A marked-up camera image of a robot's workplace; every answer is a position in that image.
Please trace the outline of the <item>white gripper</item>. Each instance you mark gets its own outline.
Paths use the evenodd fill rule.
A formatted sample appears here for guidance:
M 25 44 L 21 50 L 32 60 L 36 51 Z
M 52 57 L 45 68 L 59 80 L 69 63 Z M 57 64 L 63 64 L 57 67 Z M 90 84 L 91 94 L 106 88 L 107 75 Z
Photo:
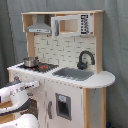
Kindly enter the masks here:
M 34 89 L 37 88 L 38 86 L 40 86 L 39 81 L 33 81 L 33 82 L 28 82 L 24 84 L 24 88 L 25 89 Z

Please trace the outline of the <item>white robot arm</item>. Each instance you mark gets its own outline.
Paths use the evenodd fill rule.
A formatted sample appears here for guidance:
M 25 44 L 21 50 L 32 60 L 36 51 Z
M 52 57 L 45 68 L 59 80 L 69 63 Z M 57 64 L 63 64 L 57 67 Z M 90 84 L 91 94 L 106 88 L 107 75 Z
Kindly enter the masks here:
M 27 109 L 30 106 L 30 100 L 26 89 L 38 86 L 38 81 L 20 82 L 0 89 L 0 103 L 12 102 L 11 107 L 0 108 L 0 116 Z M 18 119 L 0 124 L 0 128 L 40 128 L 40 125 L 33 114 L 24 114 Z

